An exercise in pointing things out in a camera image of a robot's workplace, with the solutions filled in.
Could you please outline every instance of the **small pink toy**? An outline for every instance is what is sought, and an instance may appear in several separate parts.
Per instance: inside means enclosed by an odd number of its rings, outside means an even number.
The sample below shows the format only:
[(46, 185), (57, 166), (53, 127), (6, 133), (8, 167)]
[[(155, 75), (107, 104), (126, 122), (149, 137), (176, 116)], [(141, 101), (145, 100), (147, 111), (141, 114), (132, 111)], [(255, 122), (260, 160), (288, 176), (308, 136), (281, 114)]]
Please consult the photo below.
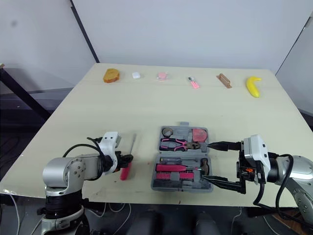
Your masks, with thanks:
[(164, 81), (164, 80), (167, 79), (167, 75), (168, 75), (168, 72), (159, 72), (159, 73), (157, 74), (157, 78), (158, 78), (158, 80), (160, 80), (160, 81)]
[(196, 80), (193, 78), (193, 77), (188, 77), (188, 80), (190, 81), (191, 83), (191, 86), (194, 88), (194, 89), (198, 89), (200, 86), (198, 85), (198, 83), (196, 82)]

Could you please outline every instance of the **bread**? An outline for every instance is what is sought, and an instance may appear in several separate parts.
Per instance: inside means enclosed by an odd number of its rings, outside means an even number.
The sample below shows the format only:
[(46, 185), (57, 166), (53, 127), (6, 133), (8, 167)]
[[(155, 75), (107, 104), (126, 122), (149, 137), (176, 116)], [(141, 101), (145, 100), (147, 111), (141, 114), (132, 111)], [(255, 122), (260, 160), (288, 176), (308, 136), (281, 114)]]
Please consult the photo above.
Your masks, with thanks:
[(115, 82), (119, 79), (119, 71), (116, 69), (107, 69), (106, 74), (103, 77), (105, 83)]

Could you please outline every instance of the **yellow banana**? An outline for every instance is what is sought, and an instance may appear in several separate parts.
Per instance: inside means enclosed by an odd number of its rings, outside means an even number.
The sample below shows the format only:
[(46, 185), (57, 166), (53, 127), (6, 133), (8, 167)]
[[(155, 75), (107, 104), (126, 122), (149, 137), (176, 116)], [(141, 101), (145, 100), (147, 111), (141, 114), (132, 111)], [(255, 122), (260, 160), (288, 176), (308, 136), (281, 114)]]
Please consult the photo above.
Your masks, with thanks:
[(259, 98), (260, 92), (254, 84), (254, 81), (261, 81), (259, 77), (250, 77), (246, 80), (246, 87), (253, 97)]

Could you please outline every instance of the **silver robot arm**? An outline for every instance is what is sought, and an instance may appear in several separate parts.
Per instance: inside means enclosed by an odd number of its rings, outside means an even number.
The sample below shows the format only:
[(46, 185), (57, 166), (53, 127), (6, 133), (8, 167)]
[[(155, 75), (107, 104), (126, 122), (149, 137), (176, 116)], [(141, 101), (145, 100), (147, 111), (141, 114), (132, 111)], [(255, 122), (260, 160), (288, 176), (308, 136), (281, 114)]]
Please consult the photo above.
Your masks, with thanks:
[(93, 141), (99, 154), (55, 158), (44, 168), (46, 203), (45, 208), (38, 210), (38, 214), (45, 214), (42, 218), (43, 235), (56, 231), (67, 235), (89, 234), (82, 199), (84, 181), (119, 171), (133, 159), (130, 154), (123, 156), (120, 151), (115, 151), (120, 141), (117, 132), (107, 132), (100, 139), (99, 144)]
[[(286, 157), (277, 157), (277, 181), (281, 185), (290, 161)], [(313, 225), (313, 162), (301, 156), (293, 156), (293, 167), (286, 184), (293, 195), (304, 220)]]
[(302, 156), (279, 156), (270, 153), (267, 146), (259, 135), (253, 135), (241, 142), (215, 142), (207, 147), (220, 151), (238, 150), (239, 160), (237, 162), (238, 182), (230, 182), (227, 178), (220, 176), (202, 176), (214, 185), (246, 193), (245, 181), (252, 181), (260, 184), (260, 192), (253, 204), (274, 211), (268, 206), (259, 204), (266, 182), (282, 185), (287, 177), (290, 166), (290, 158), (293, 159), (293, 166), (285, 187), (293, 195), (300, 212), (307, 222), (306, 225), (313, 228), (313, 162)]

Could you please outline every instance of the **white cable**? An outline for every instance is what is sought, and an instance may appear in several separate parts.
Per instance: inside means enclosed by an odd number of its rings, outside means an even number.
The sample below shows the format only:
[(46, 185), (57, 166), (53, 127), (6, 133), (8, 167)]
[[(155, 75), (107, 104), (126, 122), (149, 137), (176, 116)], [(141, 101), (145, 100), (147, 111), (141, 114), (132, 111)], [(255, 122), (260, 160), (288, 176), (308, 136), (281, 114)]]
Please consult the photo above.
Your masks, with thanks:
[(120, 212), (120, 211), (122, 211), (122, 210), (124, 209), (124, 207), (125, 207), (125, 203), (122, 205), (122, 208), (121, 208), (121, 209), (115, 211), (115, 210), (112, 209), (111, 204), (109, 203), (109, 208), (110, 208), (110, 210), (111, 210), (112, 212)]
[(103, 212), (102, 212), (101, 215), (98, 215), (98, 214), (97, 214), (96, 212), (94, 212), (93, 210), (90, 210), (90, 209), (86, 209), (86, 210), (88, 210), (89, 212), (93, 213), (95, 216), (101, 218), (101, 217), (104, 216), (104, 213), (106, 212), (106, 208), (107, 208), (107, 203), (104, 204), (104, 209), (103, 209)]
[(16, 231), (16, 235), (19, 234), (20, 232), (20, 215), (19, 215), (19, 211), (18, 211), (18, 206), (16, 205), (16, 202), (14, 200), (14, 197), (12, 195), (9, 195), (11, 198), (12, 198), (12, 201), (14, 203), (14, 206), (15, 206), (15, 210), (16, 210), (16, 215), (18, 217), (18, 230)]
[(127, 218), (125, 219), (125, 221), (122, 223), (122, 225), (115, 231), (115, 233), (113, 235), (115, 235), (123, 227), (123, 225), (126, 223), (126, 221), (129, 219), (129, 216), (132, 213), (132, 207), (131, 207), (130, 203), (128, 205), (129, 205), (129, 214), (128, 214)]
[(275, 233), (276, 235), (280, 235), (279, 233), (277, 233), (268, 223), (268, 221), (265, 219), (265, 216), (263, 216), (263, 219), (265, 220), (266, 224), (268, 225), (268, 227), (272, 230), (273, 233)]
[(31, 232), (30, 235), (33, 235), (33, 234), (34, 234), (34, 232), (36, 231), (36, 229), (37, 229), (38, 226), (40, 225), (42, 219), (43, 219), (43, 217), (41, 217), (40, 220), (37, 222), (36, 226), (34, 227), (34, 229), (33, 229), (33, 231)]
[(234, 226), (235, 218), (239, 217), (241, 215), (241, 213), (242, 213), (242, 208), (241, 207), (239, 207), (239, 208), (240, 208), (240, 213), (238, 215), (235, 215), (234, 218), (233, 218), (233, 221), (231, 222), (230, 235), (233, 234), (233, 226)]

